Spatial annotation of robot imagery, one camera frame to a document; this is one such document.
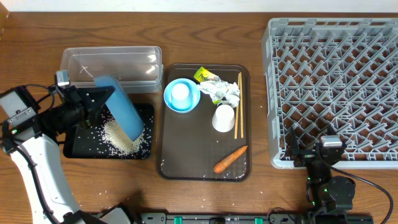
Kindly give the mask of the blue plate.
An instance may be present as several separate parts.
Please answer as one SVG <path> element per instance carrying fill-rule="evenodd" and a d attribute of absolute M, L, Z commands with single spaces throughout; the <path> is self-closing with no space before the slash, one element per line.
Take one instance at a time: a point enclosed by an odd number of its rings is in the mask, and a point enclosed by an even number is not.
<path fill-rule="evenodd" d="M 144 122 L 119 81 L 111 75 L 95 77 L 93 80 L 96 87 L 114 87 L 106 106 L 126 136 L 135 141 L 144 130 Z"/>

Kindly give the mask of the pile of white rice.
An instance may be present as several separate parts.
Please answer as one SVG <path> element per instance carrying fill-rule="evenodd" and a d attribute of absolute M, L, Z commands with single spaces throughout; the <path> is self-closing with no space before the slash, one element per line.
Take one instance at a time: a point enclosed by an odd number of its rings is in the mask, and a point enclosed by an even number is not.
<path fill-rule="evenodd" d="M 136 140 L 131 140 L 120 127 L 115 119 L 109 119 L 105 122 L 101 132 L 102 143 L 109 146 L 112 156 L 132 156 L 140 150 L 145 151 L 149 145 L 144 132 L 141 132 Z"/>

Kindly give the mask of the orange carrot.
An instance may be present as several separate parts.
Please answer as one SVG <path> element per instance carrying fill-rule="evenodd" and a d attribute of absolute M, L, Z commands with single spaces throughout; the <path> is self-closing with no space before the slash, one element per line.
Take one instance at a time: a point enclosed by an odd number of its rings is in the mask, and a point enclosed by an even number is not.
<path fill-rule="evenodd" d="M 224 159 L 219 161 L 214 168 L 213 171 L 216 174 L 222 173 L 225 169 L 227 169 L 235 160 L 237 160 L 242 154 L 244 154 L 247 150 L 248 146 L 242 146 L 239 149 L 235 150 L 230 155 L 226 156 Z"/>

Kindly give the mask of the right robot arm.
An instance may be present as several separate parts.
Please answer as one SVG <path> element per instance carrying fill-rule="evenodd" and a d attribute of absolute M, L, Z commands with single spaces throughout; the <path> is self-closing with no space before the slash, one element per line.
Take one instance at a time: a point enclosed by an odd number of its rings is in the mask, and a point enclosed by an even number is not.
<path fill-rule="evenodd" d="M 307 170 L 307 200 L 313 204 L 296 218 L 296 223 L 349 222 L 346 212 L 353 208 L 356 184 L 353 179 L 331 173 L 345 149 L 346 144 L 331 127 L 310 149 L 299 148 L 295 131 L 290 130 L 288 151 L 294 166 Z"/>

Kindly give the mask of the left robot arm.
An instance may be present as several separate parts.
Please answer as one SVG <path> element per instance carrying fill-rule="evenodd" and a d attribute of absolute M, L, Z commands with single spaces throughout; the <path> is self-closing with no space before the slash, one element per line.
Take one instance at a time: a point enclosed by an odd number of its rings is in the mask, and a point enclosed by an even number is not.
<path fill-rule="evenodd" d="M 43 112 L 25 85 L 1 94 L 1 107 L 8 115 L 2 123 L 1 147 L 22 175 L 34 223 L 134 223 L 123 205 L 97 214 L 80 210 L 60 163 L 57 136 L 96 123 L 113 92 L 112 86 L 71 86 L 59 91 L 61 105 Z"/>

